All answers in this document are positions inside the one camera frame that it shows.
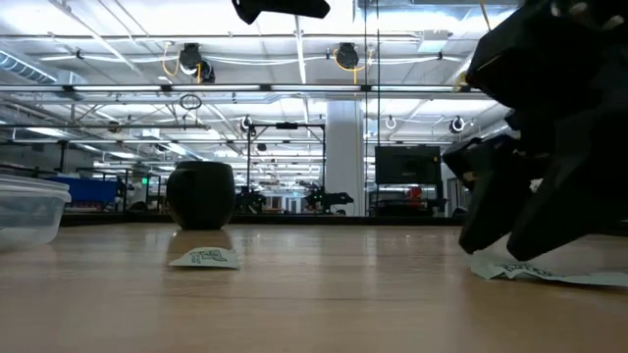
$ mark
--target fluorescent light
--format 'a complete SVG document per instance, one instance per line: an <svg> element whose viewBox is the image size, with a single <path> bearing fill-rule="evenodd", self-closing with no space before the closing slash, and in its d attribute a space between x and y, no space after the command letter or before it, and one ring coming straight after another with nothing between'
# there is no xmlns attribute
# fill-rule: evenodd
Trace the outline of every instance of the fluorescent light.
<svg viewBox="0 0 628 353"><path fill-rule="evenodd" d="M112 116L110 116L110 115L108 115L108 114L105 114L105 113L103 113L103 112L98 112L98 111L96 111L96 112L94 112L94 113L95 113L96 115L101 116L101 117L103 117L103 118L105 118L105 119L107 119L107 120L110 120L110 121L112 121L112 122L116 122L116 123L118 122L118 120L117 120L116 118L114 118L114 117L112 117Z"/></svg>
<svg viewBox="0 0 628 353"><path fill-rule="evenodd" d="M77 92L105 92L105 91L114 91L114 92L127 92L127 91L160 91L161 86L158 85L115 85L115 86L106 86L106 85L76 85L74 86L75 91Z"/></svg>
<svg viewBox="0 0 628 353"><path fill-rule="evenodd" d="M172 87L174 91L258 91L260 90L257 84L217 84L217 85L204 85L204 84L188 84L188 85L175 85Z"/></svg>
<svg viewBox="0 0 628 353"><path fill-rule="evenodd" d="M63 133L62 131L60 131L60 130L58 130L56 128L29 127L29 128L27 128L27 130L28 131L32 131L32 132L45 134L47 136L53 136L53 137L66 137L67 136L65 133Z"/></svg>
<svg viewBox="0 0 628 353"><path fill-rule="evenodd" d="M359 85L273 84L272 91L348 91L359 92Z"/></svg>
<svg viewBox="0 0 628 353"><path fill-rule="evenodd" d="M165 76L159 76L159 77L157 77L157 78L159 78L159 79L161 79L161 80L165 80L165 81L167 81L169 84L173 84L173 82L172 82L172 81L170 81L170 79L169 79L169 78L167 78L167 77L165 77Z"/></svg>
<svg viewBox="0 0 628 353"><path fill-rule="evenodd" d="M152 143L170 143L171 140L161 140L161 139L133 139L133 140L122 140L122 143L128 144L152 144Z"/></svg>
<svg viewBox="0 0 628 353"><path fill-rule="evenodd" d="M430 140L413 140L413 139L394 139L390 141L381 141L382 144L398 144L399 142L403 142L402 144L425 144L425 145L433 145L433 146L449 146L451 144L451 142L449 141L430 141Z"/></svg>
<svg viewBox="0 0 628 353"><path fill-rule="evenodd" d="M323 156L251 156L251 159L309 160L309 159L323 159Z"/></svg>
<svg viewBox="0 0 628 353"><path fill-rule="evenodd" d="M0 85L0 92L63 92L63 86L41 85Z"/></svg>
<svg viewBox="0 0 628 353"><path fill-rule="evenodd" d="M42 75L42 76L46 76L46 78L49 78L49 79L51 79L51 80L53 80L53 81L55 81L55 82L57 81L57 78L55 78L55 77L53 77L53 76L51 76L51 75L49 75L49 74L47 74L47 73L43 72L42 70L40 70L40 69L38 69L38 68L34 67L33 65L30 65L29 63L26 63L26 62L24 62L24 61L22 61L22 60L20 60L20 59L16 58L15 56L13 56L13 55L11 55L11 54L9 54L9 53L5 52L5 51L0 50L0 53L1 53L1 54L4 54L5 56L7 56L7 57L9 57L9 58L11 58L11 60L15 61L16 63L20 63L20 64L24 65L25 67L27 67L27 68L29 68L29 69L33 70L34 72L36 72L36 73L38 73L38 74L40 74L40 75Z"/></svg>
<svg viewBox="0 0 628 353"><path fill-rule="evenodd" d="M91 146L88 146L88 145L85 145L85 144L82 144L82 143L79 143L78 146L86 149L87 151L100 152L100 150L98 148L91 147Z"/></svg>
<svg viewBox="0 0 628 353"><path fill-rule="evenodd" d="M115 144L116 140L70 140L70 143L101 143L101 144Z"/></svg>
<svg viewBox="0 0 628 353"><path fill-rule="evenodd" d="M379 85L373 90L381 92L452 92L450 85Z"/></svg>
<svg viewBox="0 0 628 353"><path fill-rule="evenodd" d="M185 149L183 147L179 146L177 143L169 143L166 147L169 150L171 150L171 151L173 151L173 152L175 152L177 154L180 154L182 156L187 154L187 151L185 151Z"/></svg>
<svg viewBox="0 0 628 353"><path fill-rule="evenodd" d="M135 156L132 153L127 153L127 152L109 152L109 154L112 154L116 157L120 157L120 158L135 158L137 156Z"/></svg>

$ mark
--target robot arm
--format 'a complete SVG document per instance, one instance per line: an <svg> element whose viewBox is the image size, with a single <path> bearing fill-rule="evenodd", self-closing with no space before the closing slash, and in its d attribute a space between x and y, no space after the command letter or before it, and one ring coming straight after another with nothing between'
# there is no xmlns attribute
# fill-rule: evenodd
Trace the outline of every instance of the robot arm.
<svg viewBox="0 0 628 353"><path fill-rule="evenodd" d="M512 108L518 137L443 156L473 191L465 251L510 232L508 251L529 260L628 214L626 19L625 2L528 1L480 40L467 83ZM533 179L543 180L536 192Z"/></svg>

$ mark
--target ceiling beam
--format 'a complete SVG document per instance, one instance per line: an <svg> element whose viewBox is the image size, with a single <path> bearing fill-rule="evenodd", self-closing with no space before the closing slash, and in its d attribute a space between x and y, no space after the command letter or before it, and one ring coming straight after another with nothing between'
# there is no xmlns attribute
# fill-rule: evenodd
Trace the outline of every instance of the ceiling beam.
<svg viewBox="0 0 628 353"><path fill-rule="evenodd" d="M114 48L111 44L109 44L105 39L103 39L102 36L100 36L100 34L98 34L95 30L93 30L89 25L87 25L85 22L83 22L77 15L75 15L72 10L70 9L70 7L68 7L67 5L63 4L63 3L59 3L56 0L48 0L48 2L50 4L52 4L55 8L57 8L57 10L61 11L63 14L65 14L68 18L74 20L77 24L81 25L83 28L85 28L85 30L87 30L90 34L90 36L96 41L98 42L100 45L102 45L104 48L106 48L107 50L109 50L109 52L111 52L113 55L115 55L118 59L122 60L125 64L127 64L127 66L129 68L131 68L134 72L140 74L141 76L143 76L144 78L148 79L148 81L152 81L152 79L149 79L146 74L134 63L132 63L129 59L127 59L124 55L122 55L118 50L116 50L116 48Z"/></svg>

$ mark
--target plastic container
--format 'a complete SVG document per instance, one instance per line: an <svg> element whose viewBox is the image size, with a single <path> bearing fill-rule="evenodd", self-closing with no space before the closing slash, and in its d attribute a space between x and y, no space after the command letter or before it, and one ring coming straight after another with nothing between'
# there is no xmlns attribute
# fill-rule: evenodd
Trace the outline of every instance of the plastic container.
<svg viewBox="0 0 628 353"><path fill-rule="evenodd" d="M0 250L45 244L57 236L71 201L63 183L0 176Z"/></svg>

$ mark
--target yellow cable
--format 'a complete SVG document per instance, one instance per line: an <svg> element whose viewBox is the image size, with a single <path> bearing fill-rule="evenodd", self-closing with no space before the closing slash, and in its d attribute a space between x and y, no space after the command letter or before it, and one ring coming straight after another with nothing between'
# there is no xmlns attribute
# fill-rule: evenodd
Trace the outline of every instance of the yellow cable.
<svg viewBox="0 0 628 353"><path fill-rule="evenodd" d="M480 7L482 8L482 15L484 15L484 21L487 22L487 27L489 30L491 29L491 22L489 21L489 15L487 14L487 7L484 4L484 0L480 0Z"/></svg>
<svg viewBox="0 0 628 353"><path fill-rule="evenodd" d="M346 69L343 68L342 65L338 62L338 49L334 50L334 62L336 63L336 65L338 65L339 68L341 68L342 70L348 71L348 72L352 72L353 73L353 84L357 83L357 72L364 70L364 68L366 68L366 66L368 65L368 63L371 61L371 59L373 58L373 51L369 50L369 59L366 61L366 63L364 63L364 66L362 66L361 68L355 68L355 69Z"/></svg>
<svg viewBox="0 0 628 353"><path fill-rule="evenodd" d="M164 49L164 58L161 61L161 67L164 69L164 73L166 73L166 75L172 77L172 76L176 76L177 73L179 72L179 58L180 58L181 53L177 53L177 68L175 69L174 73L171 73L170 71L168 71L168 68L166 68L166 55L168 54L169 46L170 46L170 43L166 43L166 48Z"/></svg>

